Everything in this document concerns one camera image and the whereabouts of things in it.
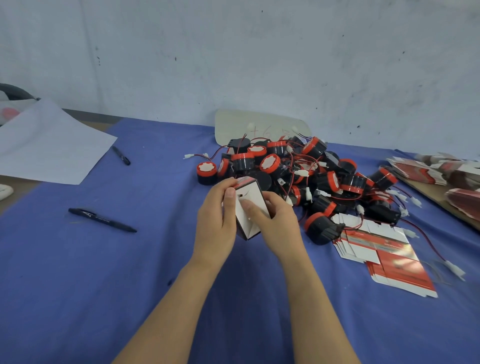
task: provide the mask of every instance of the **handwritten plus sign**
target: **handwritten plus sign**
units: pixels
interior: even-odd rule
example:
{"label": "handwritten plus sign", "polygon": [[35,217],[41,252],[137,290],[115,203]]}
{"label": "handwritten plus sign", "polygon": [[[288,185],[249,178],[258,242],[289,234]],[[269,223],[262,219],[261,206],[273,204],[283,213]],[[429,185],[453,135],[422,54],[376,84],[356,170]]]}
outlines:
{"label": "handwritten plus sign", "polygon": [[254,129],[254,130],[250,130],[250,131],[253,133],[253,137],[255,137],[258,130],[257,130],[257,127],[256,127],[256,126],[255,126],[253,129]]}

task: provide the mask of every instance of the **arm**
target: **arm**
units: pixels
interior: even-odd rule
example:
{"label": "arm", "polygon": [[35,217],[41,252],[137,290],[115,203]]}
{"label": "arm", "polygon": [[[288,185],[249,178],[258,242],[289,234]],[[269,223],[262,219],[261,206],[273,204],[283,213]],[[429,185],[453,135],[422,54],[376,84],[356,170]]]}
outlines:
{"label": "arm", "polygon": [[282,265],[295,363],[360,363],[308,257],[292,207],[275,193],[264,192],[264,198],[272,219],[250,201],[241,204]]}
{"label": "arm", "polygon": [[187,363],[205,299],[235,241],[235,183],[210,190],[198,211],[192,258],[114,364]]}

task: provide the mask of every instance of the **person's left hand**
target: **person's left hand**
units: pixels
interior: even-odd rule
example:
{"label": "person's left hand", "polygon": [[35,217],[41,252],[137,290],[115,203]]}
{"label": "person's left hand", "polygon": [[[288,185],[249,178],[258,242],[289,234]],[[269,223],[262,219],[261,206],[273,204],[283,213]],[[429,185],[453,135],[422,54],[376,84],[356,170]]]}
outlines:
{"label": "person's left hand", "polygon": [[235,178],[212,187],[198,210],[192,261],[220,270],[232,251],[237,233]]}

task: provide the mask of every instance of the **hand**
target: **hand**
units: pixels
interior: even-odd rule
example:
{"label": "hand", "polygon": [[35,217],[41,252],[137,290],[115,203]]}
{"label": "hand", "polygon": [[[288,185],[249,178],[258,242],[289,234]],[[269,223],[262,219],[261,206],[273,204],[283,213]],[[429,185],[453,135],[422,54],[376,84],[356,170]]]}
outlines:
{"label": "hand", "polygon": [[192,261],[220,270],[232,251],[237,233],[232,187],[236,183],[236,179],[228,178],[213,186],[198,210]]}
{"label": "hand", "polygon": [[298,254],[306,254],[293,208],[273,192],[263,192],[263,195],[272,219],[265,216],[253,202],[242,200],[240,203],[247,216],[260,227],[267,246],[280,262]]}

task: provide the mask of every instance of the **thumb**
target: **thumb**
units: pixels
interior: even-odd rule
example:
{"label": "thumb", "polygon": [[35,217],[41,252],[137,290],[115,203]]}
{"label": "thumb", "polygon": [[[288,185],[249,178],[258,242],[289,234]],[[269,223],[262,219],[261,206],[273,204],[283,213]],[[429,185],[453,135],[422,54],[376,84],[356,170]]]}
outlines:
{"label": "thumb", "polygon": [[223,196],[223,226],[229,230],[236,230],[237,228],[235,200],[235,188],[227,188]]}
{"label": "thumb", "polygon": [[266,224],[268,224],[270,218],[268,218],[263,211],[252,201],[249,200],[241,200],[240,201],[243,210],[247,214],[247,216],[257,224],[260,229],[263,229]]}

